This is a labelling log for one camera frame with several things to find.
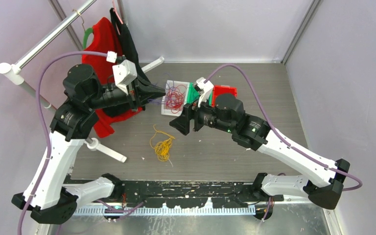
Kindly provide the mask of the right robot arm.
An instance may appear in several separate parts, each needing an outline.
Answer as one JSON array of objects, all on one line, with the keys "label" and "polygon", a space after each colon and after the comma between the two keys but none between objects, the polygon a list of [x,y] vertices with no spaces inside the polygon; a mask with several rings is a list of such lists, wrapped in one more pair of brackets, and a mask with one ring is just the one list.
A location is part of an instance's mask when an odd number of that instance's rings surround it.
[{"label": "right robot arm", "polygon": [[245,112],[243,102],[232,94],[221,94],[215,106],[208,104],[186,104],[182,113],[169,125],[181,134],[190,133],[203,126],[231,134],[238,145],[274,157],[298,171],[297,176],[281,176],[259,173],[251,186],[251,194],[258,201],[277,195],[305,197],[313,204],[328,210],[336,208],[341,198],[345,174],[350,163],[321,157],[299,144],[277,135],[279,131],[268,122]]}]

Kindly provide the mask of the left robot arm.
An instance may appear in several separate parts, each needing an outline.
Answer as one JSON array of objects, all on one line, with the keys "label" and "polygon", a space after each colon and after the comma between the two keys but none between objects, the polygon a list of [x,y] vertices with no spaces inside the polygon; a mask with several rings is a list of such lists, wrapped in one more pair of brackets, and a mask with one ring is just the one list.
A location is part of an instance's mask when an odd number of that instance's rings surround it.
[{"label": "left robot arm", "polygon": [[98,109],[117,105],[142,107],[165,95],[164,88],[141,78],[133,64],[122,63],[117,68],[131,77],[131,93],[125,93],[118,84],[101,84],[89,64],[72,67],[63,80],[67,99],[55,112],[50,126],[44,127],[47,148],[39,168],[28,188],[12,198],[12,203],[30,211],[36,222],[61,225],[88,203],[102,198],[117,202],[122,198],[123,182],[109,173],[75,187],[63,185],[78,150],[99,120]]}]

